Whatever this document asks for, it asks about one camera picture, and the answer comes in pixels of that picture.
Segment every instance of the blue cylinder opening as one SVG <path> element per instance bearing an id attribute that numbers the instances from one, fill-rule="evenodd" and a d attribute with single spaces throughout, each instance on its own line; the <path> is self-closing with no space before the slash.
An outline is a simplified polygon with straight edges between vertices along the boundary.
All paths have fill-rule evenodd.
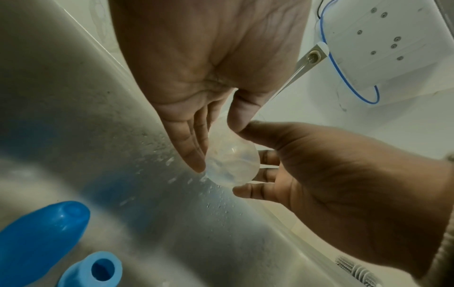
<path id="1" fill-rule="evenodd" d="M 99 259 L 91 267 L 91 274 L 98 281 L 108 281 L 114 276 L 115 266 L 108 259 Z"/>

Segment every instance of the blue bottle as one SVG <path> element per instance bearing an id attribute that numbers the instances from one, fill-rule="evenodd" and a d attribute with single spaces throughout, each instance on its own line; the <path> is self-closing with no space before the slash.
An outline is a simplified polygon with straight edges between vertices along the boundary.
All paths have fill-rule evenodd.
<path id="1" fill-rule="evenodd" d="M 122 275 L 121 261 L 110 252 L 100 251 L 69 267 L 57 287 L 116 287 Z"/>
<path id="2" fill-rule="evenodd" d="M 0 232 L 0 286 L 23 287 L 43 277 L 79 241 L 90 219 L 80 202 L 52 204 Z"/>

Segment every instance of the pinky finger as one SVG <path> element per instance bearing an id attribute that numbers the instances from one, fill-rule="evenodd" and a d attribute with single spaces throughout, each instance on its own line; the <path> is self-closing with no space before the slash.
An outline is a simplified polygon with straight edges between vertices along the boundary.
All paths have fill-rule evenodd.
<path id="1" fill-rule="evenodd" d="M 241 198 L 278 202 L 278 198 L 274 192 L 274 183 L 248 183 L 235 187 L 233 194 Z"/>

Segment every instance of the blue cable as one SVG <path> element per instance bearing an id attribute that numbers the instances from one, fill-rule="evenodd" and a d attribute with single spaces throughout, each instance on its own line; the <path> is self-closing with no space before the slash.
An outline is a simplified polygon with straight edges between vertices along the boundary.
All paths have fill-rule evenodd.
<path id="1" fill-rule="evenodd" d="M 326 8 L 328 8 L 329 5 L 331 5 L 333 2 L 336 2 L 336 1 L 337 0 L 331 0 L 328 4 L 326 4 L 325 8 L 323 8 L 322 14 L 320 15 L 320 32 L 322 34 L 322 40 L 323 40 L 323 42 L 325 42 L 325 44 L 328 44 L 328 43 L 326 42 L 325 32 L 323 31 L 323 16 L 325 15 Z M 352 93 L 354 93 L 358 98 L 360 98 L 360 100 L 362 100 L 363 102 L 366 102 L 368 104 L 377 104 L 380 101 L 380 92 L 378 91 L 377 86 L 374 86 L 375 92 L 377 94 L 377 100 L 375 102 L 371 102 L 371 101 L 365 99 L 363 96 L 361 96 L 355 90 L 355 88 L 349 83 L 347 78 L 345 78 L 344 74 L 341 72 L 339 66 L 337 65 L 336 61 L 334 60 L 331 52 L 328 56 L 330 57 L 332 65 L 334 66 L 336 71 L 339 73 L 340 78 L 344 81 L 344 83 L 347 85 L 347 87 L 349 87 L 349 89 L 352 91 Z"/>

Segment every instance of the round clear object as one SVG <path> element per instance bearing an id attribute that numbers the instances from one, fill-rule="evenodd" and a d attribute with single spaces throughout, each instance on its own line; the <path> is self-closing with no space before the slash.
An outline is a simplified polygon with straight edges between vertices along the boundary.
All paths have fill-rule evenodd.
<path id="1" fill-rule="evenodd" d="M 209 141 L 206 175 L 214 183 L 225 187 L 240 186 L 259 172 L 260 157 L 255 144 L 234 133 L 227 126 L 226 117 L 212 124 Z"/>

